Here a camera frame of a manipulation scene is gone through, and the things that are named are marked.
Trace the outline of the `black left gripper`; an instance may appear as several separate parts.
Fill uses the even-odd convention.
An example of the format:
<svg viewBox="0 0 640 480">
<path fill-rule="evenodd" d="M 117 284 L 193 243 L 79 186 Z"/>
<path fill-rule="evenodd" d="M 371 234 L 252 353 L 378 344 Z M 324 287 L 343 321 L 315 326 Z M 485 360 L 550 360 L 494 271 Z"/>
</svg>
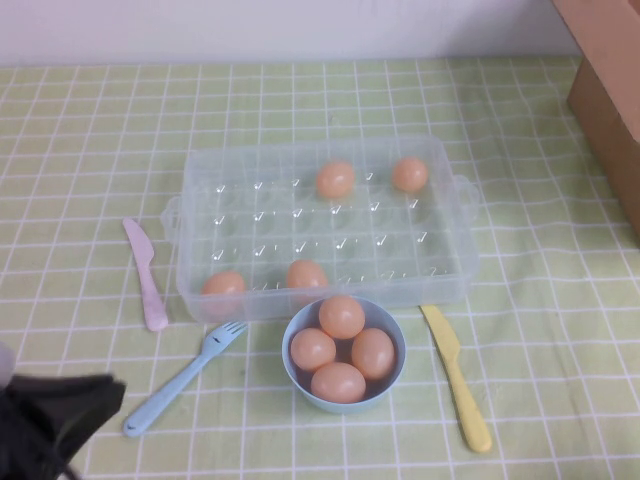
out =
<svg viewBox="0 0 640 480">
<path fill-rule="evenodd" d="M 1 478 L 68 477 L 68 463 L 119 412 L 125 391 L 126 385 L 109 374 L 2 381 Z M 54 421 L 36 405 L 48 397 L 58 405 L 77 406 L 62 423 L 58 451 Z"/>
</svg>

